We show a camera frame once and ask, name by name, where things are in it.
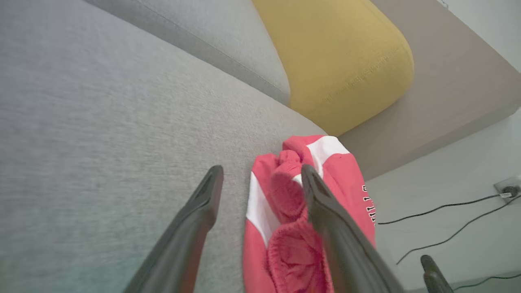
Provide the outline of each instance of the electrical socket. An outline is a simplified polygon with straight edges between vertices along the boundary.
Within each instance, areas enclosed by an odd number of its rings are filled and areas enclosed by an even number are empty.
[[[517,195],[521,194],[521,175],[517,177],[512,177],[501,182],[494,184],[494,187],[498,191],[498,193],[503,193],[503,189],[505,187],[512,186],[517,189]],[[509,203],[514,198],[504,198],[503,200]]]

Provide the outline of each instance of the red cloth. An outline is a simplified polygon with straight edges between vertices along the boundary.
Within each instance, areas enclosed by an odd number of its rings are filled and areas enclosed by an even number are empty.
[[[300,172],[314,166],[373,245],[375,207],[355,158],[336,137],[290,137],[279,156],[258,156],[246,213],[246,291],[333,292],[320,236],[307,222]]]

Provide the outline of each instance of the yellow cushion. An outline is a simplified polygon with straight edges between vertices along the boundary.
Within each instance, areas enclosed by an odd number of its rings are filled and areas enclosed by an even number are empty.
[[[253,0],[291,88],[290,107],[338,136],[394,103],[414,64],[369,0]]]

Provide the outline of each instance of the black object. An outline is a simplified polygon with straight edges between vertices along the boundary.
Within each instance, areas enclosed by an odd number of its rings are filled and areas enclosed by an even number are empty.
[[[326,249],[334,291],[404,292],[376,249],[313,167],[302,167],[302,184],[308,219],[322,237]]]
[[[389,224],[393,224],[393,223],[396,223],[396,222],[399,222],[399,221],[403,221],[405,219],[409,219],[409,218],[414,218],[414,217],[419,217],[419,216],[423,216],[423,215],[426,215],[426,214],[430,214],[432,212],[435,212],[439,209],[442,209],[444,207],[448,207],[448,206],[458,206],[458,205],[466,205],[466,204],[472,204],[472,203],[476,203],[476,202],[480,202],[480,201],[483,201],[483,200],[487,200],[487,199],[492,199],[492,198],[496,198],[496,197],[499,197],[501,196],[500,194],[494,194],[493,196],[487,196],[487,197],[484,197],[484,198],[480,198],[480,199],[477,199],[477,200],[473,200],[473,201],[467,201],[467,202],[461,202],[461,203],[451,203],[451,204],[444,204],[442,206],[439,206],[435,209],[432,209],[428,212],[423,212],[423,213],[420,213],[420,214],[415,214],[415,215],[411,215],[411,216],[407,216],[407,217],[403,217],[403,218],[399,218],[397,220],[394,220],[394,221],[390,221],[390,222],[382,222],[382,223],[378,223],[378,225],[389,225]]]
[[[433,247],[433,246],[441,245],[441,244],[444,244],[445,242],[448,242],[449,240],[451,240],[452,238],[454,238],[454,237],[455,237],[459,232],[461,232],[463,229],[465,229],[465,227],[467,227],[468,225],[470,225],[472,222],[474,222],[474,221],[476,221],[476,220],[480,219],[481,217],[484,217],[484,216],[486,216],[486,215],[488,215],[488,214],[491,214],[491,213],[493,213],[493,212],[495,212],[495,211],[499,211],[500,209],[502,209],[502,208],[506,207],[507,205],[511,204],[513,201],[515,201],[515,200],[518,199],[519,197],[521,197],[521,196],[516,196],[516,197],[514,197],[514,199],[512,199],[511,201],[507,202],[506,204],[504,204],[504,205],[498,207],[497,209],[494,209],[494,210],[492,210],[492,211],[490,211],[490,212],[486,212],[485,214],[482,214],[482,215],[480,215],[480,216],[477,216],[477,217],[473,218],[472,220],[468,221],[467,224],[463,225],[463,227],[461,227],[458,231],[456,231],[456,233],[452,234],[452,236],[449,237],[447,240],[444,240],[444,241],[442,241],[442,242],[438,242],[438,243],[435,243],[435,244],[431,244],[431,245],[427,245],[427,246],[423,246],[423,247],[418,247],[418,248],[415,248],[415,249],[411,249],[411,250],[409,250],[406,254],[404,254],[404,255],[403,255],[403,256],[398,260],[398,262],[396,263],[396,265],[399,265],[399,264],[403,261],[403,259],[404,259],[406,256],[408,256],[409,253],[411,253],[411,252],[413,252],[413,251],[421,250],[421,249],[426,249],[426,248],[429,248],[429,247]]]
[[[138,269],[125,293],[193,292],[206,234],[216,221],[224,172],[213,166]],[[338,203],[313,167],[302,167],[309,220],[320,234],[337,293],[404,293],[398,280]],[[447,291],[443,275],[428,259],[430,293]]]
[[[451,286],[449,286],[432,257],[422,255],[420,261],[421,266],[424,268],[424,282],[429,292],[453,293]]]
[[[517,188],[513,187],[513,186],[507,186],[505,188],[503,188],[503,193],[510,193],[512,196],[511,197],[516,197],[517,196]]]
[[[125,293],[193,291],[206,234],[217,218],[223,179],[221,166],[210,168]]]
[[[511,276],[511,277],[496,277],[496,276],[488,277],[488,278],[484,279],[483,281],[481,281],[479,283],[476,283],[476,284],[457,287],[456,289],[454,289],[454,291],[459,290],[459,289],[463,289],[463,288],[476,287],[476,286],[479,286],[479,285],[485,283],[486,281],[488,281],[490,279],[508,280],[508,279],[519,278],[519,277],[521,277],[521,274],[517,274],[517,275]]]

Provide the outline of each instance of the power cord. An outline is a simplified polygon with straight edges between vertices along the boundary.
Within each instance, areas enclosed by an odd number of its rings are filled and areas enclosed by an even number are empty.
[[[438,246],[438,245],[441,245],[441,244],[444,244],[445,242],[451,240],[452,238],[454,238],[454,236],[456,236],[459,232],[461,232],[463,229],[465,229],[465,227],[467,227],[468,225],[470,225],[470,223],[476,221],[477,219],[481,218],[481,217],[484,217],[488,214],[491,214],[495,211],[498,211],[504,207],[506,207],[507,205],[509,205],[510,203],[512,203],[513,201],[515,201],[516,199],[518,199],[519,197],[521,196],[517,196],[517,193],[518,193],[518,190],[512,186],[508,186],[508,187],[505,187],[503,189],[503,193],[500,193],[500,194],[495,194],[493,196],[488,196],[488,197],[485,197],[485,198],[482,198],[482,199],[479,199],[479,200],[475,200],[475,201],[471,201],[471,202],[463,202],[463,203],[454,203],[454,204],[447,204],[447,205],[442,205],[440,207],[437,207],[436,209],[434,210],[431,210],[431,211],[428,211],[428,212],[425,212],[425,213],[421,213],[421,214],[417,214],[417,215],[412,215],[412,216],[407,216],[405,218],[401,218],[401,219],[398,219],[396,221],[391,221],[391,222],[386,222],[386,223],[383,223],[383,224],[379,224],[379,225],[385,225],[385,224],[391,224],[391,223],[396,223],[396,222],[399,222],[399,221],[402,221],[404,219],[407,219],[407,218],[411,218],[411,217],[417,217],[417,216],[421,216],[421,215],[425,215],[425,214],[428,214],[428,213],[432,213],[436,210],[439,210],[443,207],[446,207],[446,206],[455,206],[455,205],[465,205],[465,204],[471,204],[471,203],[475,203],[475,202],[479,202],[479,201],[482,201],[482,200],[486,200],[486,199],[490,199],[490,198],[494,198],[494,197],[502,197],[502,198],[510,198],[510,197],[513,197],[513,199],[509,202],[507,202],[506,204],[500,206],[499,208],[497,209],[494,209],[490,212],[487,212],[485,214],[482,214],[480,216],[477,216],[475,217],[474,219],[470,220],[469,222],[467,222],[467,224],[465,224],[463,227],[461,227],[461,229],[459,229],[456,233],[454,233],[451,237],[449,237],[447,240],[445,241],[442,241],[442,242],[439,242],[439,243],[436,243],[436,244],[431,244],[431,245],[427,245],[427,246],[424,246],[424,247],[419,247],[419,248],[415,248],[415,249],[411,249],[409,250],[406,254],[404,254],[399,260],[398,262],[396,263],[396,265],[399,265],[400,262],[402,262],[402,260],[408,256],[411,252],[413,251],[416,251],[416,250],[421,250],[421,249],[426,249],[426,248],[429,248],[429,247],[434,247],[434,246]]]
[[[400,258],[400,260],[398,260],[398,262],[396,263],[396,265],[400,264],[400,262],[402,262],[402,260],[403,260],[407,255],[409,255],[409,253],[411,253],[411,252],[413,252],[413,251],[421,250],[421,249],[426,249],[426,248],[429,248],[429,247],[433,247],[433,246],[438,246],[438,245],[440,245],[440,244],[444,244],[445,242],[447,242],[447,241],[451,240],[452,238],[454,238],[454,236],[456,236],[459,232],[461,232],[461,231],[462,231],[465,227],[467,227],[470,223],[474,222],[475,220],[477,220],[477,219],[479,219],[479,218],[481,218],[481,217],[484,217],[484,216],[486,216],[486,215],[488,215],[488,214],[491,214],[491,213],[493,213],[493,212],[495,212],[495,211],[499,211],[500,209],[506,207],[507,205],[509,205],[510,203],[512,203],[513,201],[515,201],[515,200],[518,199],[518,198],[519,198],[519,196],[515,197],[515,198],[512,199],[510,202],[508,202],[508,203],[506,203],[506,204],[500,206],[500,207],[497,208],[497,209],[494,209],[494,210],[492,210],[492,211],[490,211],[490,212],[487,212],[487,213],[485,213],[485,214],[482,214],[481,216],[475,217],[474,219],[472,219],[472,220],[470,220],[469,222],[467,222],[467,224],[465,224],[463,227],[461,227],[461,229],[459,229],[456,233],[454,233],[451,237],[449,237],[449,238],[448,238],[447,240],[445,240],[445,241],[442,241],[442,242],[440,242],[440,243],[431,244],[431,245],[427,245],[427,246],[424,246],[424,247],[419,247],[419,248],[415,248],[415,249],[411,249],[411,250],[409,250],[406,254],[404,254],[404,255],[402,256],[402,258]]]
[[[518,274],[518,275],[515,275],[515,276],[512,276],[512,277],[488,277],[486,279],[484,279],[483,281],[479,282],[479,283],[475,283],[473,285],[466,285],[466,286],[459,286],[457,287],[456,289],[454,289],[453,291],[456,291],[456,290],[459,290],[459,289],[462,289],[462,288],[469,288],[469,287],[476,287],[476,286],[479,286],[483,283],[485,283],[486,281],[490,280],[490,279],[502,279],[502,280],[506,280],[506,279],[513,279],[513,278],[517,278],[517,277],[521,277],[521,274]]]
[[[397,220],[394,220],[394,221],[390,221],[390,222],[383,222],[383,223],[378,223],[378,225],[388,225],[388,224],[392,224],[392,223],[396,223],[396,222],[399,222],[399,221],[403,221],[405,219],[409,219],[409,218],[414,218],[414,217],[419,217],[419,216],[423,216],[423,215],[426,215],[426,214],[430,214],[432,212],[435,212],[439,209],[442,209],[444,207],[447,207],[447,206],[458,206],[458,205],[466,205],[466,204],[471,204],[471,203],[476,203],[476,202],[480,202],[480,201],[483,201],[483,200],[487,200],[487,199],[492,199],[492,198],[496,198],[496,197],[499,197],[501,196],[501,194],[494,194],[493,196],[487,196],[487,197],[484,197],[482,199],[478,199],[478,200],[473,200],[473,201],[467,201],[467,202],[461,202],[461,203],[452,203],[452,204],[444,204],[442,206],[439,206],[433,210],[430,210],[428,212],[425,212],[425,213],[421,213],[421,214],[415,214],[415,215],[411,215],[411,216],[407,216],[407,217],[403,217],[403,218],[400,218],[400,219],[397,219]]]

